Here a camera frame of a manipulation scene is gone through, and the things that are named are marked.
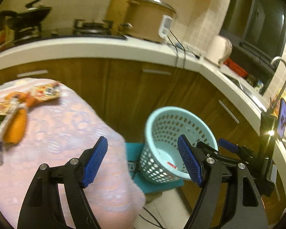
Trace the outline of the white power meter plug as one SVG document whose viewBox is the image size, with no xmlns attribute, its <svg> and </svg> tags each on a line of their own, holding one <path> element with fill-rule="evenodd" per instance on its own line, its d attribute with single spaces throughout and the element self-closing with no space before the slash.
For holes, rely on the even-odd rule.
<svg viewBox="0 0 286 229">
<path fill-rule="evenodd" d="M 163 15 L 160 27 L 158 28 L 158 35 L 162 39 L 165 39 L 165 37 L 168 35 L 172 22 L 172 17 L 170 17 L 169 15 Z"/>
</svg>

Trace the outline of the brown rice cooker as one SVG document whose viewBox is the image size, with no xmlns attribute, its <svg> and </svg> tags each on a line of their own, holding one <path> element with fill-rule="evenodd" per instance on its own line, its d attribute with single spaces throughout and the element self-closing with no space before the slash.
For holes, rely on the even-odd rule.
<svg viewBox="0 0 286 229">
<path fill-rule="evenodd" d="M 162 17 L 169 15 L 174 21 L 176 10 L 161 0 L 129 0 L 128 4 L 124 21 L 119 25 L 121 33 L 162 44 L 165 39 L 158 35 Z"/>
</svg>

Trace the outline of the dark kitchen window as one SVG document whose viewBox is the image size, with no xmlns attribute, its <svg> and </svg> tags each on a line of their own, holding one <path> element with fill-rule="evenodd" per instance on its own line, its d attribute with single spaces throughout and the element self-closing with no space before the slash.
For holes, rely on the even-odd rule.
<svg viewBox="0 0 286 229">
<path fill-rule="evenodd" d="M 220 34 L 232 43 L 231 59 L 275 73 L 271 61 L 282 56 L 286 43 L 283 0 L 230 0 Z"/>
</svg>

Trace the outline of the black wok with lid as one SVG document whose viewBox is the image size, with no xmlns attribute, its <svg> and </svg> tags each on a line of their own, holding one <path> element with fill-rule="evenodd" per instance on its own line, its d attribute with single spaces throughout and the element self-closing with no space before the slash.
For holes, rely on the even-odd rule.
<svg viewBox="0 0 286 229">
<path fill-rule="evenodd" d="M 0 11 L 0 17 L 9 17 L 7 27 L 14 31 L 21 31 L 24 28 L 40 26 L 41 22 L 51 12 L 52 7 L 40 5 L 34 7 L 35 3 L 41 0 L 34 0 L 25 5 L 26 11 L 15 12 L 11 10 Z"/>
</svg>

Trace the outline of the chrome sink faucet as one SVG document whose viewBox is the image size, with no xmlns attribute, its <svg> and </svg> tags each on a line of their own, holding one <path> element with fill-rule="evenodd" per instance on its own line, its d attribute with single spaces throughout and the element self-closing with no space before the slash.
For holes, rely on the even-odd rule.
<svg viewBox="0 0 286 229">
<path fill-rule="evenodd" d="M 281 56 L 276 56 L 271 61 L 271 65 L 276 67 L 269 86 L 272 95 L 270 107 L 273 111 L 286 89 L 286 61 Z"/>
</svg>

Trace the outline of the teal floor mat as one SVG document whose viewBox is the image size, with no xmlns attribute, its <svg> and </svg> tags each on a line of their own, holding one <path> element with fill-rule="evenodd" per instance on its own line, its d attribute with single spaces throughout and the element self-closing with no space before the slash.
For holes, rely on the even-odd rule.
<svg viewBox="0 0 286 229">
<path fill-rule="evenodd" d="M 151 167 L 148 168 L 147 157 L 149 154 L 144 153 L 143 160 L 140 162 L 143 151 L 144 144 L 142 143 L 126 143 L 128 172 L 144 194 L 164 192 L 184 185 L 182 179 L 169 181 L 170 176 L 166 175 L 163 169 L 158 171 L 158 165 L 153 161 Z"/>
</svg>

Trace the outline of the light blue perforated trash basket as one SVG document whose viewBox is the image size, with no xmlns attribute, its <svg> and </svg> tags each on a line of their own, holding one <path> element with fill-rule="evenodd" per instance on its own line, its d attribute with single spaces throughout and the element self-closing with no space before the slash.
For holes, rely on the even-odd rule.
<svg viewBox="0 0 286 229">
<path fill-rule="evenodd" d="M 183 179 L 189 180 L 183 160 L 178 151 L 178 137 L 184 134 L 191 145 L 195 147 L 202 141 L 215 150 L 218 150 L 216 139 L 209 127 L 192 112 L 176 106 L 165 106 L 152 112 L 145 125 L 144 153 L 147 157 L 148 168 L 152 161 L 158 165 L 158 171 L 163 169 L 169 175 L 169 181 Z M 177 166 L 177 170 L 171 168 L 166 162 Z"/>
</svg>

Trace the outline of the black gas stove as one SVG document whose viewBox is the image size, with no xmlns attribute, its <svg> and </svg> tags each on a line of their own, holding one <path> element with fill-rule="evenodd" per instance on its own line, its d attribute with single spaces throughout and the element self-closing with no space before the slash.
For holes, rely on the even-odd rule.
<svg viewBox="0 0 286 229">
<path fill-rule="evenodd" d="M 126 40 L 126 36 L 114 32 L 113 21 L 87 22 L 75 19 L 72 27 L 42 30 L 41 25 L 14 31 L 6 25 L 0 25 L 0 51 L 22 44 L 56 38 L 68 37 L 96 37 Z"/>
</svg>

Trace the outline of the wooden base cabinets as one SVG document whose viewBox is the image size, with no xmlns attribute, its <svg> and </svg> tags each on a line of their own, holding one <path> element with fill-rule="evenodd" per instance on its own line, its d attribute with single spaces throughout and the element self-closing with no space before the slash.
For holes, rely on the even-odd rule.
<svg viewBox="0 0 286 229">
<path fill-rule="evenodd" d="M 236 87 L 215 75 L 132 60 L 72 58 L 0 70 L 0 85 L 20 75 L 60 81 L 129 142 L 142 142 L 148 116 L 178 106 L 200 117 L 214 136 L 258 150 L 258 134 L 231 99 Z"/>
</svg>

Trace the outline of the red box on windowsill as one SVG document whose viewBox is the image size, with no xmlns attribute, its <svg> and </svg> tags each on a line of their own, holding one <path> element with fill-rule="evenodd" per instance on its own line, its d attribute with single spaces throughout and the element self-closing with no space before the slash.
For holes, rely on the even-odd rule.
<svg viewBox="0 0 286 229">
<path fill-rule="evenodd" d="M 224 61 L 224 65 L 226 65 L 229 69 L 234 71 L 237 75 L 245 79 L 248 75 L 248 72 L 244 70 L 242 67 L 240 67 L 238 64 L 236 64 L 231 58 L 227 58 L 227 60 Z"/>
</svg>

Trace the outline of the red paper cup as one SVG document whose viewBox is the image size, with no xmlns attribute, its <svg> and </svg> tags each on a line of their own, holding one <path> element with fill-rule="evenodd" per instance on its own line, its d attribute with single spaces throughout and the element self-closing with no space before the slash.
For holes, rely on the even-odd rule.
<svg viewBox="0 0 286 229">
<path fill-rule="evenodd" d="M 167 163 L 167 165 L 169 165 L 171 168 L 173 168 L 173 169 L 175 169 L 175 170 L 177 170 L 178 168 L 177 168 L 177 166 L 175 166 L 173 163 L 171 163 L 171 162 L 166 162 Z"/>
</svg>

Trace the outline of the orange peel piece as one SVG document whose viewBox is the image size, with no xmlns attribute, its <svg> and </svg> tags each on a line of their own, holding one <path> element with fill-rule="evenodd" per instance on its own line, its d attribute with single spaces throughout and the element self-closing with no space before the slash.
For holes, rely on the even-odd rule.
<svg viewBox="0 0 286 229">
<path fill-rule="evenodd" d="M 12 119 L 7 128 L 3 142 L 8 144 L 18 144 L 25 135 L 27 127 L 27 110 L 20 109 Z"/>
</svg>

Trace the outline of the white electric kettle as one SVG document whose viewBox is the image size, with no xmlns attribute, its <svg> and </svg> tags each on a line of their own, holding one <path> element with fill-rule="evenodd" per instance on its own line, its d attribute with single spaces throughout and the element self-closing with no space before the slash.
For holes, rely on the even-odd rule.
<svg viewBox="0 0 286 229">
<path fill-rule="evenodd" d="M 232 53 L 232 43 L 228 38 L 221 35 L 215 35 L 210 41 L 207 52 L 205 54 L 205 60 L 218 67 L 223 65 L 224 61 Z"/>
</svg>

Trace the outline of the panda snack wrapper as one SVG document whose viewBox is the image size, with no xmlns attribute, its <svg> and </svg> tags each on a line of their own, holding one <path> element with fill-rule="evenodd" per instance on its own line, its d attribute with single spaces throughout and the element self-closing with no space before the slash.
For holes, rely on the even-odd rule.
<svg viewBox="0 0 286 229">
<path fill-rule="evenodd" d="M 27 95 L 21 92 L 13 92 L 8 94 L 4 100 L 0 101 L 0 115 L 6 115 L 10 108 L 16 104 L 25 103 L 27 99 Z"/>
<path fill-rule="evenodd" d="M 59 82 L 37 85 L 29 91 L 28 100 L 30 100 L 33 104 L 47 102 L 59 98 L 60 91 L 61 89 Z"/>
</svg>

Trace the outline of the floral pink tablecloth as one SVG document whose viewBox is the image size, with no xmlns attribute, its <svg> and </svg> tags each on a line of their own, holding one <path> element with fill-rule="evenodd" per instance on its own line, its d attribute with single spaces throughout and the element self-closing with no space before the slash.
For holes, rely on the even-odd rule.
<svg viewBox="0 0 286 229">
<path fill-rule="evenodd" d="M 145 196 L 128 172 L 124 138 L 72 89 L 61 85 L 60 91 L 57 100 L 28 110 L 25 136 L 19 144 L 3 147 L 1 213 L 11 226 L 16 226 L 38 167 L 43 163 L 66 164 L 104 136 L 108 140 L 108 151 L 85 195 L 101 228 L 133 228 L 145 204 Z"/>
</svg>

